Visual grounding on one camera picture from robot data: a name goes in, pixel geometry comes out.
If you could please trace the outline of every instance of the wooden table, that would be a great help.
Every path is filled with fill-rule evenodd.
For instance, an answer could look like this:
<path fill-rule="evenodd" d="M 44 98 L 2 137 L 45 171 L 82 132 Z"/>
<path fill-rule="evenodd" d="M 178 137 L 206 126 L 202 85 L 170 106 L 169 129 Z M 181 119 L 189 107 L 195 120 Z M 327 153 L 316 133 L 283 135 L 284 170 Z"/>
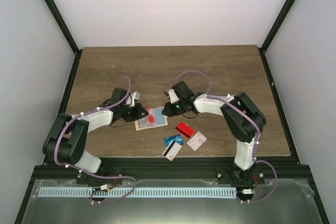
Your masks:
<path fill-rule="evenodd" d="M 279 115 L 256 46 L 172 46 L 172 47 L 91 47 L 82 53 L 72 87 L 67 113 L 89 111 L 110 98 L 120 78 L 128 76 L 131 91 L 140 93 L 144 107 L 163 106 L 168 98 L 163 92 L 177 75 L 199 70 L 212 80 L 210 94 L 227 95 L 246 92 L 267 118 L 257 155 L 290 155 Z M 183 76 L 196 93 L 205 92 L 207 80 L 197 74 Z M 174 129 L 185 122 L 207 137 L 195 152 L 187 144 L 179 156 L 234 156 L 236 140 L 224 118 L 199 114 L 194 119 L 168 118 L 168 125 L 135 131 L 134 123 L 125 127 L 101 127 L 88 134 L 86 150 L 97 156 L 161 156 L 163 138 L 176 135 Z"/>

